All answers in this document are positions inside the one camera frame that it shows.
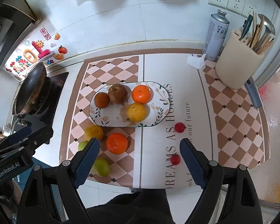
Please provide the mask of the red cherry tomato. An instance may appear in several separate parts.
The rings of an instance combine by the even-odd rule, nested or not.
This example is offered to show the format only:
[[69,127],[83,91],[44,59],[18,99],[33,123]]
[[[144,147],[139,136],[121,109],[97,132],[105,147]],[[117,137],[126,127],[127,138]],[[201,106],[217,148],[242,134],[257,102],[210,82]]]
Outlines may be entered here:
[[173,166],[177,166],[180,164],[181,162],[181,157],[180,155],[178,154],[173,154],[171,157],[170,157],[170,162]]
[[182,122],[178,122],[174,125],[174,130],[177,133],[183,133],[186,129],[186,126]]

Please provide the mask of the small brown round fruit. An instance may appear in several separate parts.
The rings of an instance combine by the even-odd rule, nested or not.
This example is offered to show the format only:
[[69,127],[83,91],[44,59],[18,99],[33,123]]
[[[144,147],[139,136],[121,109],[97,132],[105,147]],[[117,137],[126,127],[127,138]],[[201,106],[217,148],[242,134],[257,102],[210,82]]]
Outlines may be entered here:
[[94,103],[100,109],[108,107],[108,105],[110,103],[108,94],[107,93],[96,94],[94,97]]

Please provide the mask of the wooden chopsticks bundle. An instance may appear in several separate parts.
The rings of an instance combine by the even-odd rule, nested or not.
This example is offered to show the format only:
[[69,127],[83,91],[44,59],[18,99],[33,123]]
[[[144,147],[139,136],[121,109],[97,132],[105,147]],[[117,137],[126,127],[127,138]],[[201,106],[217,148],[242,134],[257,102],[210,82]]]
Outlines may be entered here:
[[[261,38],[264,33],[265,28],[261,27],[260,18],[258,14],[255,13],[252,15],[252,38],[249,38],[247,45],[253,50],[253,47],[256,45],[257,41]],[[270,41],[263,46],[260,51],[255,52],[258,55],[263,55],[274,43],[274,35],[270,36]]]

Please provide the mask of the blue handled knife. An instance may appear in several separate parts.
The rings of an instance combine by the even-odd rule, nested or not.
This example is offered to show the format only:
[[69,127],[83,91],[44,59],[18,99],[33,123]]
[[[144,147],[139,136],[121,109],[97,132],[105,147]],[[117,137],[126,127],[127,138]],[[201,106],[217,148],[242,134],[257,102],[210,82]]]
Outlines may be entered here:
[[260,95],[259,95],[259,92],[258,92],[258,89],[255,85],[255,82],[253,80],[252,77],[250,77],[246,83],[244,84],[247,92],[248,92],[248,95],[250,97],[250,100],[252,102],[252,105],[255,109],[257,108],[260,108],[262,107],[262,100],[260,98]]

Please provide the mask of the orange tangerine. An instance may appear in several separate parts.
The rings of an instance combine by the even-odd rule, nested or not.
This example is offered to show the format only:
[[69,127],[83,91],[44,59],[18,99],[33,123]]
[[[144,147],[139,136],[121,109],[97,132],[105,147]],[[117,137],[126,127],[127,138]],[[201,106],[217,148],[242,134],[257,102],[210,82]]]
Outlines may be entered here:
[[106,140],[106,147],[111,153],[120,155],[127,150],[128,140],[121,133],[112,133]]
[[138,85],[132,90],[131,96],[134,102],[146,104],[151,99],[151,91],[146,85]]

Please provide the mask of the black frying pan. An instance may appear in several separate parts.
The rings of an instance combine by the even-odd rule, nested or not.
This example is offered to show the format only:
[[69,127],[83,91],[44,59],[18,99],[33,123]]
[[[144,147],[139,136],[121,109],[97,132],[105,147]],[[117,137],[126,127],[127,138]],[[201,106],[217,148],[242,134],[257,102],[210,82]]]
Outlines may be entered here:
[[14,115],[25,115],[35,108],[46,78],[47,72],[43,62],[30,70],[15,99]]

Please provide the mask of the floral oval ceramic plate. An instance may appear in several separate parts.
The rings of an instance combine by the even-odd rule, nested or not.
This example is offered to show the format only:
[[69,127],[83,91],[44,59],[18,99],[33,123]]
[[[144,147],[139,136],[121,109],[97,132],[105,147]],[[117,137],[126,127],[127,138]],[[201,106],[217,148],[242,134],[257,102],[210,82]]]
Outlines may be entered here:
[[[109,102],[106,108],[99,108],[92,98],[89,107],[90,119],[98,126],[102,127],[152,127],[159,124],[170,111],[169,93],[164,86],[153,82],[144,81],[140,83],[124,83],[127,90],[127,100],[121,104]],[[142,121],[133,121],[128,117],[128,111],[136,109],[138,113],[141,109],[132,98],[132,91],[137,86],[146,86],[150,90],[151,97],[145,108],[145,118]]]

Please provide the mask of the small yellow lemon fruit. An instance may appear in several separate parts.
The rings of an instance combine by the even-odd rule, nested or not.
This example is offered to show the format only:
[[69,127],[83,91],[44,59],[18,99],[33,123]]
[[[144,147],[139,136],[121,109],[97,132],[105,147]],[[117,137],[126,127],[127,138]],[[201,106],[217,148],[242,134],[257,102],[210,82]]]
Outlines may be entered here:
[[101,142],[104,138],[104,131],[100,126],[93,124],[85,129],[84,136],[87,141],[90,141],[91,138],[96,138]]

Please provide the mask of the silver spray can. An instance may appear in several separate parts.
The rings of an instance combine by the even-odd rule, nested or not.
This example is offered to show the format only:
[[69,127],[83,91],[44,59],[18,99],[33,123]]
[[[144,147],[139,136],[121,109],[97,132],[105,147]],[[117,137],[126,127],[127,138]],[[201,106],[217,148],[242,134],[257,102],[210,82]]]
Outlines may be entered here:
[[206,60],[215,61],[218,57],[230,25],[229,20],[225,16],[226,12],[220,9],[217,10],[217,13],[210,15],[203,49]]

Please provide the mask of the dark brown round fruit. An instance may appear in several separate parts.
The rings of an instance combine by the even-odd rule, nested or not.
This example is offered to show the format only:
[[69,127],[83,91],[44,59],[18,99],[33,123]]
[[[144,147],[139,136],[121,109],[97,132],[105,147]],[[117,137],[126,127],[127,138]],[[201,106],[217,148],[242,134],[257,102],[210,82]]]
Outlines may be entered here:
[[128,99],[128,92],[125,86],[114,84],[109,88],[108,96],[112,103],[123,104]]

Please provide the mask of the green fruit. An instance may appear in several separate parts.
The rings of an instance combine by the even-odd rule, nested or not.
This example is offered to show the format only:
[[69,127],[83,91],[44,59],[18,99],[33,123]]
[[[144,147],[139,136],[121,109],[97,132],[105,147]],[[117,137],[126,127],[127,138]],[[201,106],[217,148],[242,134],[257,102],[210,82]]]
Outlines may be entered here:
[[78,150],[82,151],[87,146],[87,144],[88,144],[88,141],[80,142],[79,145],[78,145]]
[[110,174],[110,166],[108,162],[103,158],[97,158],[92,166],[92,172],[100,177],[106,177]]

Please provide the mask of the white wall socket strip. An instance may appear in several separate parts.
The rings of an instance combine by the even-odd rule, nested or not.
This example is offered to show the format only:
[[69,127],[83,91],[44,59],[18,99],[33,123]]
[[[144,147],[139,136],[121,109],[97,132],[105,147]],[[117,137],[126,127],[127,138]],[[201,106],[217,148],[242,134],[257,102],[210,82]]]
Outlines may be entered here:
[[246,0],[208,0],[208,3],[244,17],[253,15],[257,11],[257,7]]

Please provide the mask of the colourful wall stickers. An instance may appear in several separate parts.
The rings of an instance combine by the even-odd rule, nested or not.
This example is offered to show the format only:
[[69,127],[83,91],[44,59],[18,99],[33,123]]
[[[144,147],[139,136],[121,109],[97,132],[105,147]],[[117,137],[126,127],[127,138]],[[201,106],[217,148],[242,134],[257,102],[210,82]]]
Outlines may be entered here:
[[67,53],[68,49],[62,45],[61,35],[58,32],[49,33],[42,27],[35,38],[28,35],[15,48],[3,69],[17,81],[23,81],[38,63],[42,62],[48,67],[64,60]]

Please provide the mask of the large yellow orange fruit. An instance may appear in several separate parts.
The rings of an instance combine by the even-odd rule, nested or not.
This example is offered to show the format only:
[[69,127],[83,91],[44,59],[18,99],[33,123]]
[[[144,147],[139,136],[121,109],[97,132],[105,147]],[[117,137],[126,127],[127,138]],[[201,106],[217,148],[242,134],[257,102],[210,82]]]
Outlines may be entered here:
[[141,122],[147,116],[146,107],[141,103],[133,103],[127,109],[127,116],[130,121]]

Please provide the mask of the black gas stove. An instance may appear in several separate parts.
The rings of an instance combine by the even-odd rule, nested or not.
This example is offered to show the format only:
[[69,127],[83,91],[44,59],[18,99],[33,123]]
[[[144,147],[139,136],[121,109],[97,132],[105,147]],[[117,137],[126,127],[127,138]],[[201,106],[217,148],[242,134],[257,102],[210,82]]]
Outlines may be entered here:
[[33,110],[19,119],[15,116],[12,121],[13,133],[29,126],[32,132],[45,125],[52,126],[58,101],[69,72],[47,77],[40,92],[40,98]]

